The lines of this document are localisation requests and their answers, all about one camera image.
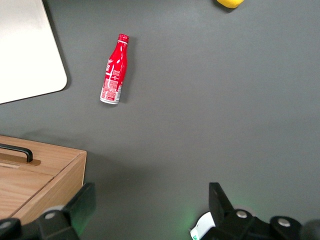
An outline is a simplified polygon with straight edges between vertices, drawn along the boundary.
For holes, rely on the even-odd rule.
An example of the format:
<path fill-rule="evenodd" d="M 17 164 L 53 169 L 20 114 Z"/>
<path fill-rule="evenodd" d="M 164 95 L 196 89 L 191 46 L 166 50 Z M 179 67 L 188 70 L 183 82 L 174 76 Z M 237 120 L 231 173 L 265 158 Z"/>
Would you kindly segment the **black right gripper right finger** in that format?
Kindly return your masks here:
<path fill-rule="evenodd" d="M 221 185 L 209 184 L 209 211 L 215 226 L 204 234 L 205 240 L 318 240 L 320 221 L 302 225 L 287 216 L 274 216 L 264 222 L 247 210 L 234 208 Z"/>

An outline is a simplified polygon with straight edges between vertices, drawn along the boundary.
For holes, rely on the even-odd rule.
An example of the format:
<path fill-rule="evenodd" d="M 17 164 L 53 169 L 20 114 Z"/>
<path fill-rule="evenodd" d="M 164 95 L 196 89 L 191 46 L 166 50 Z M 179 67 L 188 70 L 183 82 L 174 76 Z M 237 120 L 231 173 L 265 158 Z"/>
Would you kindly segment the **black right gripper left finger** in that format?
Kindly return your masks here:
<path fill-rule="evenodd" d="M 61 209 L 50 209 L 30 223 L 0 220 L 2 240 L 79 240 L 96 210 L 96 185 L 85 183 Z"/>

